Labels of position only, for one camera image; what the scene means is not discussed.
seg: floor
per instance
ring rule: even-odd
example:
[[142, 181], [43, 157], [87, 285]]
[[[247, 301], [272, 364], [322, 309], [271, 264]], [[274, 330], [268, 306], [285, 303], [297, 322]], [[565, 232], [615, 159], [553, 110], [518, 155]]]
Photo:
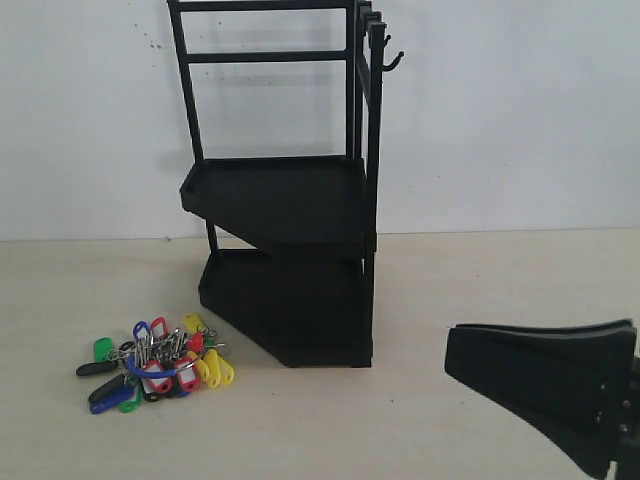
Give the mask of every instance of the floor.
[[[640, 317], [640, 231], [382, 236], [371, 369], [285, 369], [198, 304], [203, 240], [0, 243], [0, 478], [583, 479], [443, 373], [459, 322]], [[92, 342], [200, 312], [235, 383], [92, 416]]]

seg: black shelf rack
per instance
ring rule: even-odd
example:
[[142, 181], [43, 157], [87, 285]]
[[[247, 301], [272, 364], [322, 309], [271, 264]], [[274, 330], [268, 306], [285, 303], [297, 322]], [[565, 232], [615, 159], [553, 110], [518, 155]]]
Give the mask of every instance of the black shelf rack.
[[[195, 163], [183, 208], [206, 221], [211, 253], [198, 286], [202, 305], [284, 365], [371, 366], [380, 155], [382, 15], [357, 0], [168, 0]], [[189, 53], [182, 14], [342, 9], [342, 50]], [[365, 58], [368, 40], [370, 58]], [[343, 61], [345, 153], [205, 158], [191, 64]], [[363, 108], [369, 115], [362, 155]], [[254, 249], [220, 249], [215, 226]]]

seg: shelf tier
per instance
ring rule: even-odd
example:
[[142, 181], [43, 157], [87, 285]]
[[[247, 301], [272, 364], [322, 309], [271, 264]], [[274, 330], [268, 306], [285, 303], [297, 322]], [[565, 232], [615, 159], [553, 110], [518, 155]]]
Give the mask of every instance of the shelf tier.
[[362, 161], [340, 156], [209, 159], [180, 194], [185, 210], [277, 257], [364, 256]]
[[371, 366], [360, 260], [278, 261], [257, 250], [220, 250], [198, 289], [205, 308], [288, 367]]

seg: black plastic object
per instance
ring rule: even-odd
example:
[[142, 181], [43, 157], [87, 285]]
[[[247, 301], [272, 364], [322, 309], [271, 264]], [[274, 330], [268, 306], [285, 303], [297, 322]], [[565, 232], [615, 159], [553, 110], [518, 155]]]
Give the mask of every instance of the black plastic object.
[[89, 375], [97, 375], [99, 373], [113, 372], [118, 368], [118, 365], [118, 362], [85, 363], [76, 369], [76, 375], [79, 377], [87, 377]]
[[123, 387], [125, 384], [125, 381], [126, 381], [126, 377], [124, 376], [123, 373], [116, 375], [107, 383], [99, 386], [93, 392], [91, 392], [87, 400], [89, 401], [89, 403], [99, 402], [100, 400], [105, 398], [107, 395]]
[[581, 328], [458, 325], [445, 371], [546, 435], [585, 473], [640, 478], [640, 365], [631, 320]]
[[[285, 365], [370, 366], [382, 74], [403, 56], [385, 66], [382, 14], [361, 0], [168, 0], [168, 5], [195, 158], [180, 195], [183, 208], [206, 221], [211, 248], [199, 285], [201, 303]], [[345, 12], [343, 50], [189, 53], [185, 43], [185, 12], [323, 9]], [[318, 61], [345, 65], [344, 153], [204, 157], [191, 64]], [[220, 250], [215, 226], [256, 249]]]

